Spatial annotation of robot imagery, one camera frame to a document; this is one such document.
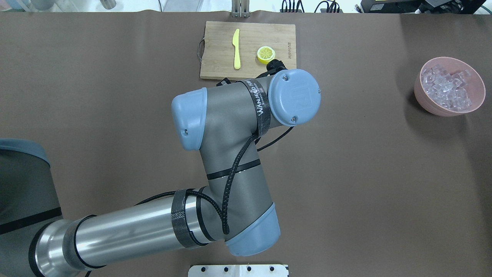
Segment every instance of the bowl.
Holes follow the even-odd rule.
[[[471,100],[471,106],[468,110],[453,111],[450,109],[446,109],[438,105],[436,102],[434,102],[429,97],[429,95],[425,93],[420,76],[424,71],[424,69],[432,68],[438,64],[441,64],[451,75],[464,71],[466,69],[470,73],[470,76],[466,80],[467,83],[466,92],[468,93],[468,97]],[[415,98],[417,98],[419,104],[426,111],[439,116],[456,116],[456,115],[462,115],[472,112],[478,109],[483,104],[485,100],[485,84],[482,78],[480,77],[480,75],[477,73],[477,71],[475,71],[475,69],[473,69],[467,63],[462,62],[455,58],[438,57],[438,58],[433,58],[432,60],[426,62],[424,66],[422,66],[419,75],[415,80],[414,93],[415,93]]]

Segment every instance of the metal bracket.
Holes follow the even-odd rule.
[[[232,0],[232,17],[249,17],[249,0]]]
[[[188,277],[288,277],[288,265],[198,265],[192,266]]]

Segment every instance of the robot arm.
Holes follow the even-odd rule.
[[[202,88],[172,103],[181,143],[187,150],[200,150],[209,180],[195,191],[219,206],[231,166],[245,146],[228,195],[227,232],[217,208],[187,190],[105,215],[63,219],[43,149],[30,141],[0,139],[0,272],[9,277],[69,277],[213,241],[225,241],[236,256],[254,255],[275,244],[280,236],[275,204],[256,147],[245,142],[269,128],[309,121],[321,97],[314,78],[300,69],[252,82],[257,86],[236,82]],[[264,106],[268,103],[270,111]]]

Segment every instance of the knife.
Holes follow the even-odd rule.
[[[241,68],[241,59],[239,58],[239,29],[236,29],[232,36],[232,45],[234,45],[234,68]]]

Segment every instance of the lemon slice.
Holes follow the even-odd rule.
[[[275,50],[269,46],[261,46],[260,49],[258,49],[258,52],[256,52],[256,56],[262,64],[266,65],[271,60],[275,59]]]

